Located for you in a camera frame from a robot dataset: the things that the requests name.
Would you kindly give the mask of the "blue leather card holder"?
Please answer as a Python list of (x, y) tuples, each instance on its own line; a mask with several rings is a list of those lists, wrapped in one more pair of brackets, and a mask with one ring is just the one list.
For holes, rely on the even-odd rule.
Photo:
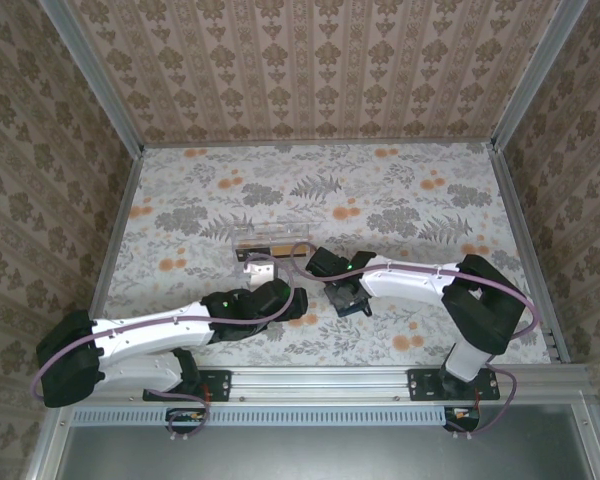
[(372, 315), (369, 299), (371, 296), (357, 280), (341, 280), (328, 283), (324, 292), (339, 317), (346, 317), (362, 312), (367, 317)]

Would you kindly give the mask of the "black VIP card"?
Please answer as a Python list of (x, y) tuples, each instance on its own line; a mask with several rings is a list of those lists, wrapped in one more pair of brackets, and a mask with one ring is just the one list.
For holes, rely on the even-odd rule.
[(268, 246), (266, 246), (266, 247), (242, 246), (242, 247), (238, 247), (235, 250), (235, 254), (236, 254), (236, 258), (239, 262), (245, 262), (249, 257), (251, 257), (253, 255), (270, 255), (271, 248)]

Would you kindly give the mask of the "clear acrylic card box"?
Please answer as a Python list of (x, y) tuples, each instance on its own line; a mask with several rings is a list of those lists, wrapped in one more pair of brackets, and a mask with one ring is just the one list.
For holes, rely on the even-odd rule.
[(235, 250), (242, 246), (271, 248), (278, 244), (304, 245), (302, 243), (310, 241), (310, 230), (311, 225), (307, 223), (267, 223), (235, 227), (231, 234), (232, 250), (236, 258)]

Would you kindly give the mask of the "grey metal panel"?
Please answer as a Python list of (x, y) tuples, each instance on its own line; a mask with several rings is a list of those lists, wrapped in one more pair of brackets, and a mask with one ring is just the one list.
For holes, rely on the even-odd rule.
[(471, 439), (441, 427), (71, 431), (57, 480), (593, 480), (564, 405), (512, 407)]

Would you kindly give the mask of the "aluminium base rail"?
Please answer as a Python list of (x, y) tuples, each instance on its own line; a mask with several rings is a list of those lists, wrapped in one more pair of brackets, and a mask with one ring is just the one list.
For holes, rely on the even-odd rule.
[[(476, 399), (503, 402), (509, 394), (520, 403), (569, 403), (592, 396), (585, 369), (577, 365), (512, 365), (487, 368), (495, 375), (499, 399), (474, 398), (468, 401), (413, 400), (408, 374), (436, 367), (225, 367), (201, 371), (228, 370), (232, 374), (229, 400), (251, 404), (460, 404)], [(101, 382), (90, 394), (73, 394), (66, 406), (105, 402), (148, 402), (143, 392), (166, 392), (177, 384), (176, 378), (153, 364), (146, 367), (121, 367)]]

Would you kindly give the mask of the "aluminium table back rail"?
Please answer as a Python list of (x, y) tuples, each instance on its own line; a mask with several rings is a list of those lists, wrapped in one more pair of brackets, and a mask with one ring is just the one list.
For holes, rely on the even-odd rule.
[(450, 145), (456, 143), (479, 143), (492, 144), (489, 137), (468, 138), (361, 138), (361, 139), (298, 139), (298, 140), (252, 140), (252, 141), (212, 141), (198, 143), (165, 143), (143, 145), (142, 149), (168, 149), (168, 148), (224, 148), (224, 147), (264, 147), (264, 146), (324, 146), (324, 145), (406, 145), (406, 144), (442, 144)]

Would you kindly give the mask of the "aluminium table side rail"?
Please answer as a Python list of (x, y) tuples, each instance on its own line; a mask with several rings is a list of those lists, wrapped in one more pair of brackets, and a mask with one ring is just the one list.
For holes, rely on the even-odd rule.
[(126, 224), (133, 206), (133, 199), (137, 190), (142, 165), (143, 152), (140, 152), (132, 161), (129, 177), (125, 184), (120, 207), (111, 231), (110, 241), (89, 308), (91, 318), (100, 318), (104, 312)]
[(486, 147), (509, 218), (531, 298), (540, 316), (540, 324), (551, 361), (568, 364), (571, 362), (571, 358), (504, 154), (491, 143), (487, 143)]

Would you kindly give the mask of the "aluminium frame post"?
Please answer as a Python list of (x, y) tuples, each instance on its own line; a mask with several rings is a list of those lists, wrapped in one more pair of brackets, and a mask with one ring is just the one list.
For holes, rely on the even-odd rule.
[(520, 78), (510, 101), (494, 132), (491, 144), (495, 151), (502, 151), (516, 131), (524, 114), (529, 110), (534, 96), (547, 78), (551, 67), (571, 31), (582, 15), (588, 0), (561, 0), (548, 23), (527, 68)]
[(124, 147), (133, 160), (142, 156), (144, 142), (140, 138), (122, 97), (109, 80), (104, 63), (98, 59), (77, 17), (66, 0), (39, 0), (51, 23), (81, 70), (100, 106), (109, 118)]

